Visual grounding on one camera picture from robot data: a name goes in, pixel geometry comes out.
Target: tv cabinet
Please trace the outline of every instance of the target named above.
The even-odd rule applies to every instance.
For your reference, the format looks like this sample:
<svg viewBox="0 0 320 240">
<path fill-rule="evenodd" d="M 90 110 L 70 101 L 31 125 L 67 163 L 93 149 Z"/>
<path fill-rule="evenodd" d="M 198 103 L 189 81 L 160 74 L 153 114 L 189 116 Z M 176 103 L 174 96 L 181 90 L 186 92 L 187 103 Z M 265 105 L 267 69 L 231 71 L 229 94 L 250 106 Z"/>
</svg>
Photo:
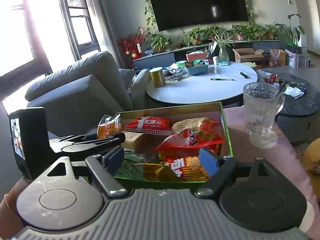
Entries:
<svg viewBox="0 0 320 240">
<path fill-rule="evenodd" d="M 133 61 L 134 67 L 137 70 L 142 70 L 144 68 L 153 68 L 153 67 L 168 67 L 172 63 L 181 60 L 187 60 L 186 52 L 190 50 L 200 50 L 204 47 L 208 48 L 209 44 L 199 44 L 195 46 L 188 46 L 180 49 L 172 49 L 162 53 L 156 53 L 151 56 L 144 56 Z M 230 57 L 230 61 L 235 61 L 235 54 L 232 49 L 241 49 L 241 48 L 253 48 L 254 50 L 263 49 L 265 53 L 269 53 L 270 49 L 280 49 L 280 41 L 274 40 L 261 40 L 261 41 L 233 41 L 230 43 L 230 47 L 227 46 L 227 51 Z M 214 56 L 218 56 L 219 47 L 216 47 L 214 51 Z"/>
</svg>

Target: sofa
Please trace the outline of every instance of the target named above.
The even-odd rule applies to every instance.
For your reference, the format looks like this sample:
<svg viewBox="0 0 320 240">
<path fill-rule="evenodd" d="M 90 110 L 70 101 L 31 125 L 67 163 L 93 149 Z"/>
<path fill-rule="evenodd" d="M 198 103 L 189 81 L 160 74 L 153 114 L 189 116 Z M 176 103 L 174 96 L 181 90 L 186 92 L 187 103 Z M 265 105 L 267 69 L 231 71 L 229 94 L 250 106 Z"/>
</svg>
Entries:
<svg viewBox="0 0 320 240">
<path fill-rule="evenodd" d="M 105 114 L 161 107 L 146 94 L 149 71 L 142 70 L 132 83 L 135 74 L 118 69 L 110 53 L 99 52 L 32 84 L 27 107 L 44 107 L 48 131 L 59 137 L 85 134 Z"/>
</svg>

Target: yellow canister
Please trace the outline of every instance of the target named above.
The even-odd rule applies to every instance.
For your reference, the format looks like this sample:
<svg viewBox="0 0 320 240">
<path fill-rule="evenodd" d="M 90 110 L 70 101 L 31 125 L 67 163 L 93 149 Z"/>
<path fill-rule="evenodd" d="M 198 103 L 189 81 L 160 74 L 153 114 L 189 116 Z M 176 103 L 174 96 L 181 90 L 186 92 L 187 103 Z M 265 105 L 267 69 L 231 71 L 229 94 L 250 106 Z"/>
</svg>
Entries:
<svg viewBox="0 0 320 240">
<path fill-rule="evenodd" d="M 150 70 L 150 75 L 155 85 L 155 88 L 160 88 L 165 86 L 165 79 L 163 75 L 162 67 L 156 67 Z"/>
</svg>

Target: black pen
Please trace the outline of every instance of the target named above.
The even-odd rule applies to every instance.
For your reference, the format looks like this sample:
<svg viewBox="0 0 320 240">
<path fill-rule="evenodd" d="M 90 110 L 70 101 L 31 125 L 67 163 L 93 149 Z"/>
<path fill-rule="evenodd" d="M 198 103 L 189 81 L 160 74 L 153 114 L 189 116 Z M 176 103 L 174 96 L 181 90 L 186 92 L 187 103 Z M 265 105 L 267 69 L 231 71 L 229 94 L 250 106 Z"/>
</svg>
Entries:
<svg viewBox="0 0 320 240">
<path fill-rule="evenodd" d="M 243 72 L 240 72 L 240 75 L 242 75 L 244 78 L 249 78 L 246 74 L 244 74 Z"/>
<path fill-rule="evenodd" d="M 222 78 L 212 78 L 211 80 L 217 80 L 217 81 L 236 81 L 235 79 L 222 79 Z"/>
</svg>

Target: pillow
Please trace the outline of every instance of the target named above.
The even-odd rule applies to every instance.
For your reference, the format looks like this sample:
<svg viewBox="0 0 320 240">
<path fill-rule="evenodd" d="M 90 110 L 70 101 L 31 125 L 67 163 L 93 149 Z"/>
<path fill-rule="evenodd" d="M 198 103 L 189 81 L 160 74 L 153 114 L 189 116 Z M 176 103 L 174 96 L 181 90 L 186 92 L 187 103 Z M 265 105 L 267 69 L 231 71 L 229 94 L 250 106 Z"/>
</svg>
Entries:
<svg viewBox="0 0 320 240">
<path fill-rule="evenodd" d="M 127 90 L 128 87 L 130 86 L 136 72 L 137 72 L 136 70 L 119 68 L 119 73 L 122 76 L 122 79 L 124 81 L 125 90 Z"/>
<path fill-rule="evenodd" d="M 89 75 L 94 75 L 124 110 L 133 109 L 116 62 L 107 51 L 78 60 L 69 67 L 33 83 L 28 88 L 25 99 L 30 102 L 55 88 Z"/>
</svg>

